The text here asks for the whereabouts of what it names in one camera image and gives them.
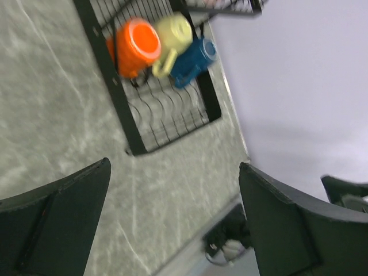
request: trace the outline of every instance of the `mug handle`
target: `mug handle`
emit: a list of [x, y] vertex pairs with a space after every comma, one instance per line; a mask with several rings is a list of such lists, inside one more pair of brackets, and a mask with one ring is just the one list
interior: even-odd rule
[[175, 49], [170, 49], [167, 58], [165, 60], [165, 63], [160, 70], [161, 62], [157, 61], [152, 66], [152, 73], [157, 78], [162, 78], [163, 76], [168, 76], [171, 72], [171, 69], [173, 69], [174, 63], [178, 57], [178, 52]]
[[200, 72], [201, 68], [196, 65], [187, 76], [184, 76], [182, 79], [175, 78], [175, 87], [176, 88], [184, 88], [187, 86], [192, 79], [194, 79]]

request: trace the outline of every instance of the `blue mug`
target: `blue mug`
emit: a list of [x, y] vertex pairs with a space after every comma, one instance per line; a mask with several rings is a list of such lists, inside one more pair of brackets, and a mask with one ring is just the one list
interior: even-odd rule
[[174, 78], [174, 86], [183, 88], [195, 79], [200, 73], [207, 71], [217, 59], [214, 43], [204, 37], [194, 39], [189, 48], [175, 61], [170, 75]]

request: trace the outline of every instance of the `gray marble surface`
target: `gray marble surface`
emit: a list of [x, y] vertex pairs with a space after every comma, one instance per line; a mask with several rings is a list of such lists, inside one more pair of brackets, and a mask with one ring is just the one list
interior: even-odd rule
[[221, 120], [134, 158], [70, 0], [0, 2], [0, 198], [108, 157], [85, 275], [148, 276], [238, 193], [247, 160], [221, 67]]

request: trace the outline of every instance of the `countertop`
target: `countertop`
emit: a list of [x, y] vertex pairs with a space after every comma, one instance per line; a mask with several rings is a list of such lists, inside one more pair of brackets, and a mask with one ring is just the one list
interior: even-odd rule
[[0, 38], [0, 198], [112, 163], [85, 275], [154, 273], [239, 192], [248, 157], [220, 62], [222, 119], [134, 158], [71, 1], [2, 1]]

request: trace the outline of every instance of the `dish drying rack frame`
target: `dish drying rack frame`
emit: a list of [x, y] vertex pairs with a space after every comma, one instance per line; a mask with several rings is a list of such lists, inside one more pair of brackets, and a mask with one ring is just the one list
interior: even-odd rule
[[145, 85], [134, 87], [117, 73], [116, 47], [113, 62], [106, 46], [108, 37], [116, 45], [116, 30], [129, 18], [142, 17], [153, 23], [172, 12], [181, 12], [187, 18], [195, 38], [196, 30], [203, 32], [213, 11], [194, 26], [190, 6], [184, 0], [74, 0], [74, 5], [125, 133], [127, 154], [154, 152], [221, 117], [208, 71], [184, 89], [175, 88], [169, 78], [150, 78]]

